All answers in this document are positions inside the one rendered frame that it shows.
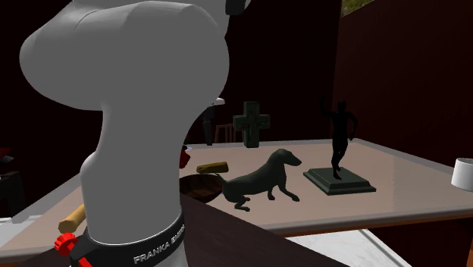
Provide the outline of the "dark dog figure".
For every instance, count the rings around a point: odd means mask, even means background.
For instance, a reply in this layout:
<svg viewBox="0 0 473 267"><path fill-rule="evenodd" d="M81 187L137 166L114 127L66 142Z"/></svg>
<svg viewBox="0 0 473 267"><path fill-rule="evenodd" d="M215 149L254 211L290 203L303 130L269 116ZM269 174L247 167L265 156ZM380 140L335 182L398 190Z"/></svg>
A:
<svg viewBox="0 0 473 267"><path fill-rule="evenodd" d="M222 183L222 193L224 198L234 204L235 209L250 211L250 208L243 204L250 201L247 195L267 193L269 200L274 201L272 193L275 187L291 198L292 201L299 202L299 197L287 189L287 174L285 165L298 166L302 161L294 156L287 149L277 149L274 151L260 168L240 177L235 177L226 181L220 174L215 176Z"/></svg>

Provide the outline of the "beige table with grey rim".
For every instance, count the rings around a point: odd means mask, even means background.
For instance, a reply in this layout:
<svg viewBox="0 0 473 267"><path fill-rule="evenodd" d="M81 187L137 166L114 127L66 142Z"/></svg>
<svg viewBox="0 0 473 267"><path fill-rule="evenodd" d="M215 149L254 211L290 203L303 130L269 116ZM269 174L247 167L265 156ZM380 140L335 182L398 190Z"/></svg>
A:
<svg viewBox="0 0 473 267"><path fill-rule="evenodd" d="M257 149L236 143L194 145L182 175L199 165L226 161L226 179L261 166L276 149L301 160L287 167L293 202L276 192L259 194L249 211L236 210L223 197L211 205L347 264L349 267L466 267L473 238L473 193L451 183L449 166L364 140L349 144L342 166L368 180L372 193L328 196L304 176L330 164L328 140L264 142Z"/></svg>

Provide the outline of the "red object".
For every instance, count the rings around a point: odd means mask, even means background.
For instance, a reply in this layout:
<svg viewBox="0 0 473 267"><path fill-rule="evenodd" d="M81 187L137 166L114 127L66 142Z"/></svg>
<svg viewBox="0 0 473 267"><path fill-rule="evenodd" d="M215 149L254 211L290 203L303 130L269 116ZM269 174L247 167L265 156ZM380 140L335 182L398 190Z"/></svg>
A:
<svg viewBox="0 0 473 267"><path fill-rule="evenodd" d="M185 168L191 158L191 156L186 152L187 149L188 147L186 145L182 146L182 149L180 152L179 169Z"/></svg>

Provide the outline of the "dark brown wooden bowl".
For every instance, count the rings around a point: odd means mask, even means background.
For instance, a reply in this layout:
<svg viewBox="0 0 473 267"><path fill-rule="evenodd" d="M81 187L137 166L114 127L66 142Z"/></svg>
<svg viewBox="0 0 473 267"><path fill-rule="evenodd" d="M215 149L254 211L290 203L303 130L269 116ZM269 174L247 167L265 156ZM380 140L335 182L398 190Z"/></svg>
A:
<svg viewBox="0 0 473 267"><path fill-rule="evenodd" d="M223 184L215 174L191 174L179 179L180 192L202 203L221 195Z"/></svg>

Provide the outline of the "white cup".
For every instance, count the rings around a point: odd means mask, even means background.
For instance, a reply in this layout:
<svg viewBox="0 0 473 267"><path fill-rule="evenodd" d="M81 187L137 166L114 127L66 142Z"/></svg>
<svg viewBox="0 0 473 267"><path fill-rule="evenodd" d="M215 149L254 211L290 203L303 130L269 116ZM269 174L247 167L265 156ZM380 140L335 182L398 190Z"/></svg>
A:
<svg viewBox="0 0 473 267"><path fill-rule="evenodd" d="M473 159L457 158L451 184L459 189L473 192Z"/></svg>

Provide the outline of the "dark human statue on base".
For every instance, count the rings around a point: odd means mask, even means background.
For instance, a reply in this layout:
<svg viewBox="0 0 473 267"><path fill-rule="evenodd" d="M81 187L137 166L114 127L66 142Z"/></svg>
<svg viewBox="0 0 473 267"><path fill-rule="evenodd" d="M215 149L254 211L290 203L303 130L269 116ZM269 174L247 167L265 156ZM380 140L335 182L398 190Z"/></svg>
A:
<svg viewBox="0 0 473 267"><path fill-rule="evenodd" d="M346 110L344 100L337 103L336 111L326 110L323 96L320 98L320 110L323 115L331 119L334 126L331 167L310 168L303 175L328 196L375 192L377 189L369 181L340 166L349 141L354 139L359 124L355 115Z"/></svg>

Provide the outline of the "tan wooden cylinder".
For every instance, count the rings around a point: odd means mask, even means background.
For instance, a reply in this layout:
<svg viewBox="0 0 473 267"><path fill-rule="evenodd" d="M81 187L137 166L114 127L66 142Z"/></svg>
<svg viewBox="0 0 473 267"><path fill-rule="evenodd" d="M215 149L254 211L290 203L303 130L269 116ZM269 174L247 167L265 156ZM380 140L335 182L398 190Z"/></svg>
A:
<svg viewBox="0 0 473 267"><path fill-rule="evenodd" d="M62 233L74 233L81 223L86 219L84 204L81 204L68 217L58 223L58 230Z"/></svg>

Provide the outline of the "wooden chair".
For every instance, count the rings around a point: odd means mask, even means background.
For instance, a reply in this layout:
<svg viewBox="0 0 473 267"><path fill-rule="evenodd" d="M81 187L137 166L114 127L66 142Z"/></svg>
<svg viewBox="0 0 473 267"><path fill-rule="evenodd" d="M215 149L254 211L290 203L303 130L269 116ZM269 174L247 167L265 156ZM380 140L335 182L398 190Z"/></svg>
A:
<svg viewBox="0 0 473 267"><path fill-rule="evenodd" d="M215 126L214 143L219 143L219 138L223 135L224 143L235 143L237 141L237 132L232 124L221 124Z"/></svg>

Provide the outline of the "dark green cross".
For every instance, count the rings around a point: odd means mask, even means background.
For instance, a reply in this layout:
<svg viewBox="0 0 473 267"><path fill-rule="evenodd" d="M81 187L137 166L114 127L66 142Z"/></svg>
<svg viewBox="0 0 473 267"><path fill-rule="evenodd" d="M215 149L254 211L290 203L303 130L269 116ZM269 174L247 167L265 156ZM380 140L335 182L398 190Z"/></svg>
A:
<svg viewBox="0 0 473 267"><path fill-rule="evenodd" d="M260 113L259 102L244 102L243 114L233 116L233 128L243 132L243 144L246 148L258 148L261 130L271 125L271 116Z"/></svg>

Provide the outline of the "dark robot stand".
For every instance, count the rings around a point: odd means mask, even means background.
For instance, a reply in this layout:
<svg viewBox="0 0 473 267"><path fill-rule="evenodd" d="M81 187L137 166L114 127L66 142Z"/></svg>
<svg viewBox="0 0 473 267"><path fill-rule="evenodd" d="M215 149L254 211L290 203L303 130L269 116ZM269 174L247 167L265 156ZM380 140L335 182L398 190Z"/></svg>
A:
<svg viewBox="0 0 473 267"><path fill-rule="evenodd" d="M180 201L189 267L347 267L188 196Z"/></svg>

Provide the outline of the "brown wooden block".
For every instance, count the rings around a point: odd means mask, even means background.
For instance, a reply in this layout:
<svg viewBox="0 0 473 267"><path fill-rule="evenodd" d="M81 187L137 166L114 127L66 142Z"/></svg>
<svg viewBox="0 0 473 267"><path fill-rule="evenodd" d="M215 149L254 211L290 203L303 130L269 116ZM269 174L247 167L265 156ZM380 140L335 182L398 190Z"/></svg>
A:
<svg viewBox="0 0 473 267"><path fill-rule="evenodd" d="M215 162L196 167L196 172L199 174L226 173L228 171L229 166L227 162Z"/></svg>

